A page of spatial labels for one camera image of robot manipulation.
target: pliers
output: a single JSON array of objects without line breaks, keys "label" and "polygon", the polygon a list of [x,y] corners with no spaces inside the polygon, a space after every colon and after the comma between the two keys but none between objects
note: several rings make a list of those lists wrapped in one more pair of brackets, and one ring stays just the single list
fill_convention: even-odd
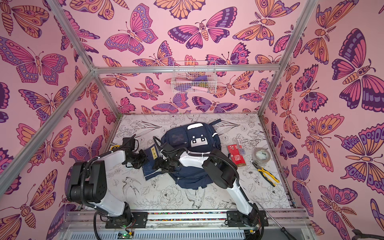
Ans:
[{"label": "pliers", "polygon": [[267,180],[267,182],[269,182],[272,187],[275,187],[276,185],[270,180],[268,179],[268,177],[266,176],[266,174],[268,174],[275,182],[279,183],[280,181],[277,180],[270,172],[268,172],[267,170],[265,170],[264,168],[260,167],[259,165],[257,165],[257,163],[255,162],[252,162],[252,164],[255,166],[255,168],[258,170],[258,172],[263,176],[263,178],[265,180]]}]

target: yellow label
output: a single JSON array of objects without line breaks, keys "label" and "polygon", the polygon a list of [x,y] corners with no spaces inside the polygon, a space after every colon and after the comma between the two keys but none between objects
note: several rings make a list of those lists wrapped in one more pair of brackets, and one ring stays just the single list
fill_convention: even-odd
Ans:
[{"label": "yellow label", "polygon": [[153,159],[156,159],[157,158],[157,153],[156,153],[155,146],[151,147],[151,152],[152,152]]}]

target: red package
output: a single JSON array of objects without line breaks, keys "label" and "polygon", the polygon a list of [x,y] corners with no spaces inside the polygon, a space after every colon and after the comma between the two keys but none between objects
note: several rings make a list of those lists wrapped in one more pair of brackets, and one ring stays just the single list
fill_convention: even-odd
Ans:
[{"label": "red package", "polygon": [[239,153],[239,149],[237,148],[237,144],[228,145],[227,148],[228,148],[229,153],[231,154],[232,162],[234,162],[238,167],[246,165],[243,156],[241,156]]}]

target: bird drawing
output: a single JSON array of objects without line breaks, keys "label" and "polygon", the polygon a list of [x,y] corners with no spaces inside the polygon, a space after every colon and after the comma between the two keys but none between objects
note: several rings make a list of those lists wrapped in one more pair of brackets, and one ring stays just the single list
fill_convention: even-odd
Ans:
[{"label": "bird drawing", "polygon": [[187,195],[188,200],[193,202],[192,208],[199,209],[203,204],[205,189],[199,188],[198,190],[194,190],[195,193],[191,193],[188,189],[185,189],[185,194]]},{"label": "bird drawing", "polygon": [[129,188],[132,189],[132,191],[135,193],[135,196],[136,196],[136,192],[139,193],[139,190],[133,185],[133,182],[138,182],[141,185],[141,183],[136,179],[131,177],[126,177],[124,180],[122,180],[122,182],[125,183],[124,186],[122,187],[122,192],[125,198],[127,198],[127,191]]}]

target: white wire basket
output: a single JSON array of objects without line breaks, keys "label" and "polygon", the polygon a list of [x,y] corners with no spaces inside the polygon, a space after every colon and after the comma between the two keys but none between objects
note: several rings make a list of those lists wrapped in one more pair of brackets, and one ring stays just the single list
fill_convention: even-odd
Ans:
[{"label": "white wire basket", "polygon": [[170,82],[172,92],[216,93],[216,62],[193,61],[195,65],[188,65],[187,68],[185,66],[186,63],[186,61],[174,61]]}]

